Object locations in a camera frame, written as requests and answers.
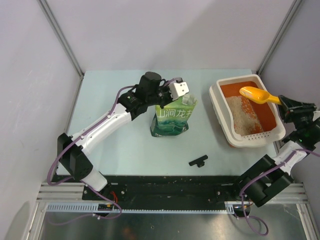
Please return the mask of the green litter bag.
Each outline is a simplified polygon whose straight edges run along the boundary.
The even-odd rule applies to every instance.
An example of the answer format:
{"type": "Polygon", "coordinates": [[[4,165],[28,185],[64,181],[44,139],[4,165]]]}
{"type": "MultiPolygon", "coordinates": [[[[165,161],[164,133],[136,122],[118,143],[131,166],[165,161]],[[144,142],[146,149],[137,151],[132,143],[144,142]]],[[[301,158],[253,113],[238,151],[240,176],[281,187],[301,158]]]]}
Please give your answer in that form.
{"type": "Polygon", "coordinates": [[[168,137],[186,132],[189,129],[188,120],[197,103],[197,98],[188,93],[163,108],[156,105],[150,125],[151,135],[153,137],[168,137]]]}

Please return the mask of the orange plastic scoop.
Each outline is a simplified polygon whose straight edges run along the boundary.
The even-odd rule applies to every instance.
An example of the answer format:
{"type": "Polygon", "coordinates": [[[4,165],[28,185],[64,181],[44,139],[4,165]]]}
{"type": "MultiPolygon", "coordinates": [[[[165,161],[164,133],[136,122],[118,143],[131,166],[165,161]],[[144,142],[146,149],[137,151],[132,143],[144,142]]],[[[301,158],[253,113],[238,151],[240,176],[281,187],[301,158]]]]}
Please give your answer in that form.
{"type": "Polygon", "coordinates": [[[239,93],[242,96],[260,105],[264,103],[273,103],[281,105],[281,101],[277,96],[274,96],[270,94],[268,91],[257,87],[245,86],[239,90],[239,93]]]}

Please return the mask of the black bag clip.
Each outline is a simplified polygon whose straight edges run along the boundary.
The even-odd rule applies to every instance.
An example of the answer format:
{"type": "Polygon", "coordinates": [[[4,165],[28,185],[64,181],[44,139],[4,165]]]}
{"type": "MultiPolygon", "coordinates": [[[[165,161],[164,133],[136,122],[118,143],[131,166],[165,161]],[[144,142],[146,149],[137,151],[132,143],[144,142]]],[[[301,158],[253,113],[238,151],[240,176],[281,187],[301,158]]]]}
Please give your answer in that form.
{"type": "Polygon", "coordinates": [[[195,160],[190,161],[188,164],[190,167],[197,166],[198,168],[201,168],[205,165],[205,160],[208,159],[207,155],[203,155],[195,160]]]}

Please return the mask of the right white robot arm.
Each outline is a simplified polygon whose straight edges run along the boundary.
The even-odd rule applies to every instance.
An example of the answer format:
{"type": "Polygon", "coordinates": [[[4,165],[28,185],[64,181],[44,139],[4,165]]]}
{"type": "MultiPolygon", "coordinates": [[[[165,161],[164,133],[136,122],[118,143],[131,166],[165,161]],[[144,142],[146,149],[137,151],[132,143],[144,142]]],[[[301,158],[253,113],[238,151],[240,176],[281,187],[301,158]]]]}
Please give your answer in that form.
{"type": "Polygon", "coordinates": [[[312,154],[320,141],[320,112],[313,103],[299,102],[279,95],[279,115],[295,130],[283,139],[275,157],[264,155],[230,188],[231,196],[242,201],[248,197],[261,207],[293,183],[293,166],[312,154]]]}

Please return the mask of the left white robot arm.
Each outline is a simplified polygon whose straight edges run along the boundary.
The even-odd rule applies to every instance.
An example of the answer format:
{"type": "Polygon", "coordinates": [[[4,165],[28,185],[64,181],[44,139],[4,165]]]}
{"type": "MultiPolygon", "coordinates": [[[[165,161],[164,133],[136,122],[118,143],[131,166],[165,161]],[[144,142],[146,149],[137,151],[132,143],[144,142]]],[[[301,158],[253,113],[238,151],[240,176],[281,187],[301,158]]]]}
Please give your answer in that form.
{"type": "Polygon", "coordinates": [[[175,79],[165,80],[148,71],[138,84],[121,88],[111,109],[103,116],[74,136],[63,133],[58,137],[56,163],[60,163],[76,181],[93,188],[98,199],[107,199],[111,188],[108,180],[89,160],[90,152],[115,130],[145,113],[148,107],[164,107],[172,103],[175,83],[175,79]]]}

